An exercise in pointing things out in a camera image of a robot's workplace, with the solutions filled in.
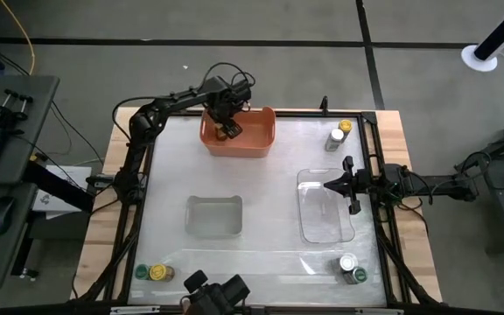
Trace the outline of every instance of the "desk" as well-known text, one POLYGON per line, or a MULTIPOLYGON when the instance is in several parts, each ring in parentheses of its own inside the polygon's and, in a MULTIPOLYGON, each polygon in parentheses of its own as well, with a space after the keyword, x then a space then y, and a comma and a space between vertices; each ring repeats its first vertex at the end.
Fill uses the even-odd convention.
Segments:
MULTIPOLYGON (((137 108, 120 108, 117 114, 117 121, 123 128, 127 129, 128 121, 136 111, 137 108)), ((377 111, 376 114, 385 162, 411 166, 399 112, 377 111)), ((104 173, 115 174, 123 164, 127 151, 125 143, 125 136, 118 128, 114 127, 108 145, 106 163, 103 168, 104 173)), ((108 189, 97 198, 94 206, 99 207, 115 198, 116 194, 111 189, 108 189)), ((129 212, 128 223, 126 225, 127 229, 131 226, 134 210, 135 208, 132 207, 129 212)), ((80 295, 88 290, 90 285, 101 274, 109 262, 109 258, 112 255, 112 248, 114 247, 119 214, 120 205, 114 204, 94 215, 89 222, 77 275, 74 279, 75 288, 80 295)), ((395 216, 404 261, 429 294, 435 299, 440 300, 441 296, 438 288, 437 274, 423 222, 414 213, 404 212, 398 209, 395 211, 395 216)), ((118 268, 118 275, 115 279, 114 297, 117 296, 122 286, 124 266, 125 265, 122 263, 118 268)), ((391 267, 391 275, 395 295, 399 298, 400 287, 394 267, 391 267)))
MULTIPOLYGON (((33 98, 33 102, 25 110, 28 119, 17 123, 17 129, 24 132, 21 135, 23 139, 10 137, 2 148, 0 157, 0 197, 10 195, 16 199, 11 215, 12 223, 7 232, 0 235, 0 287, 9 274, 16 247, 23 239, 25 222, 36 193, 34 184, 21 182, 32 153, 32 145, 29 143, 35 144, 39 137, 59 81, 51 76, 0 75, 0 105, 6 98, 6 88, 33 98)), ((6 104, 6 108, 12 111, 19 111, 21 106, 20 100, 9 100, 6 104)))

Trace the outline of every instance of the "floor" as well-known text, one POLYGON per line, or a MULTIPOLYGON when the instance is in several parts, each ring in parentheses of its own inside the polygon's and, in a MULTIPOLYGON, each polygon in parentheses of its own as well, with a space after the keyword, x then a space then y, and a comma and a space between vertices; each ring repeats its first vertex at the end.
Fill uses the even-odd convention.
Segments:
MULTIPOLYGON (((255 106, 311 109, 328 95, 332 109, 399 110, 413 169, 421 174, 452 172, 504 128, 504 59, 495 71, 476 73, 459 57, 459 47, 479 42, 501 21, 504 0, 8 4, 31 37, 41 39, 35 73, 61 78, 56 102, 101 155, 116 102, 195 85, 219 60, 255 75, 255 106), (110 41, 65 45, 71 44, 67 39, 110 41)), ((18 38, 21 33, 0 6, 0 43, 18 38)), ((0 44, 0 51, 30 65, 26 45, 0 44)), ((223 70, 219 74, 228 74, 223 70)), ((66 145, 64 131, 50 117, 38 146, 63 151, 66 145)), ((71 153, 55 158, 66 165, 94 155, 74 136, 71 153)), ((501 233, 487 192, 474 203, 437 198, 424 215, 444 301, 504 311, 504 255, 484 252, 501 233)), ((0 291, 0 306, 65 301, 80 248, 70 243, 43 251, 43 270, 57 277, 9 282, 0 291)))

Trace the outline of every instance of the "black desk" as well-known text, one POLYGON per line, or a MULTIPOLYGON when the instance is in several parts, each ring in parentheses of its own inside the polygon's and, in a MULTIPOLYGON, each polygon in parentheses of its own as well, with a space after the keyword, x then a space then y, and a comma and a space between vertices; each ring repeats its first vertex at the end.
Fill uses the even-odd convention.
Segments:
MULTIPOLYGON (((52 76, 0 75, 0 105, 7 96, 4 93, 6 88, 33 98, 32 104, 27 105, 28 119, 17 124, 17 128, 24 131, 21 137, 25 140, 33 144, 38 140, 59 82, 58 78, 52 76)), ((19 111, 21 105, 21 101, 15 100, 10 109, 19 111)), ((16 184, 21 180, 31 153, 32 146, 24 140, 9 139, 0 158, 0 185, 16 184)))
MULTIPOLYGON (((58 87, 55 77, 26 77, 0 75, 0 105, 5 99, 4 90, 13 89, 20 94, 33 97, 34 102, 29 106, 29 119, 21 122, 17 127, 24 131, 21 136, 35 144, 53 95, 58 87)), ((14 104, 14 109, 20 109, 20 103, 14 104)), ((0 235, 0 287, 9 274, 17 245, 22 240, 26 218, 32 208, 32 200, 37 191, 34 184, 22 183, 21 178, 32 154, 32 146, 20 139, 10 139, 3 149, 0 159, 0 197, 10 195, 15 197, 16 204, 12 214, 12 224, 9 230, 0 235)))

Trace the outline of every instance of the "orange plastic basket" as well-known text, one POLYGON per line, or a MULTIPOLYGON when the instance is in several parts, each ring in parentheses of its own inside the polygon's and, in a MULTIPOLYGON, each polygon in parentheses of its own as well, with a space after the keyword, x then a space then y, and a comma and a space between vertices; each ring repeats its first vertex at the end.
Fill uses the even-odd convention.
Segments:
POLYGON ((234 121, 242 133, 234 139, 218 140, 213 119, 204 110, 199 137, 209 153, 216 157, 263 158, 276 138, 276 113, 269 107, 259 111, 240 112, 234 121))

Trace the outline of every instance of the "glass tray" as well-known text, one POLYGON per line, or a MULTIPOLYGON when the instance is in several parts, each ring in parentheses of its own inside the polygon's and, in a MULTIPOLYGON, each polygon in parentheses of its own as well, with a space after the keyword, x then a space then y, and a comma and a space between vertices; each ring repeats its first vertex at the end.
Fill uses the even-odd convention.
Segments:
POLYGON ((340 169, 302 170, 297 175, 301 234, 309 243, 350 242, 355 231, 349 220, 349 198, 324 188, 339 178, 340 169))

